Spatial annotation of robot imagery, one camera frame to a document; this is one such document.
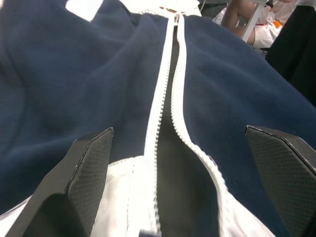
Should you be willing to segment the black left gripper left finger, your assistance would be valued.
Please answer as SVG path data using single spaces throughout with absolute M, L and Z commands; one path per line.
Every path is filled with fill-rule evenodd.
M 113 135 L 108 128 L 74 141 L 6 237 L 89 237 L 106 183 Z

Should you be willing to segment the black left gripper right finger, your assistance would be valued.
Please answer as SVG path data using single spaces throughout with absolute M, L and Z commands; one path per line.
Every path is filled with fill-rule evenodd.
M 248 125 L 262 184 L 291 237 L 316 237 L 316 150 L 302 138 Z

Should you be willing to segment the navy fleece jacket white zipper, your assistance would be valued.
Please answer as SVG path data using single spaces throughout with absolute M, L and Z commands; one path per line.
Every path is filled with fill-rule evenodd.
M 316 150 L 316 108 L 252 47 L 184 3 L 103 0 L 87 21 L 68 0 L 2 1 L 0 231 L 74 141 L 112 128 L 89 237 L 291 237 L 245 130 Z

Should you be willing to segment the black fabric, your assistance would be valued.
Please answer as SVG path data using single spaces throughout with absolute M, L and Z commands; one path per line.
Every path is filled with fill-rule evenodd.
M 298 0 L 265 59 L 316 107 L 316 0 Z

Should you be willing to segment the white table leg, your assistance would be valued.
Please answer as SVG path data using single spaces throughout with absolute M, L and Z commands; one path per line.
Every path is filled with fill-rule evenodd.
M 266 5 L 266 0 L 251 0 L 253 3 L 255 3 L 255 9 L 254 9 L 254 12 L 252 14 L 252 16 L 250 17 L 249 21 L 247 22 L 246 26 L 245 26 L 245 31 L 242 35 L 242 40 L 244 42 L 247 42 L 250 35 L 251 35 L 251 32 L 254 28 L 254 26 L 256 25 L 257 23 L 257 20 L 258 18 L 260 17 L 261 15 L 261 11 L 263 10 L 263 8 L 265 7 Z

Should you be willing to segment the seated person in white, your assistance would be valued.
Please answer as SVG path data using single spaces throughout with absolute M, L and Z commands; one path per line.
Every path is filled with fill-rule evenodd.
M 214 17 L 213 22 L 242 37 L 246 25 L 255 13 L 256 6 L 257 3 L 252 0 L 231 0 Z M 294 7 L 295 2 L 292 0 L 265 0 L 265 6 L 259 12 L 247 43 L 259 49 L 271 47 Z

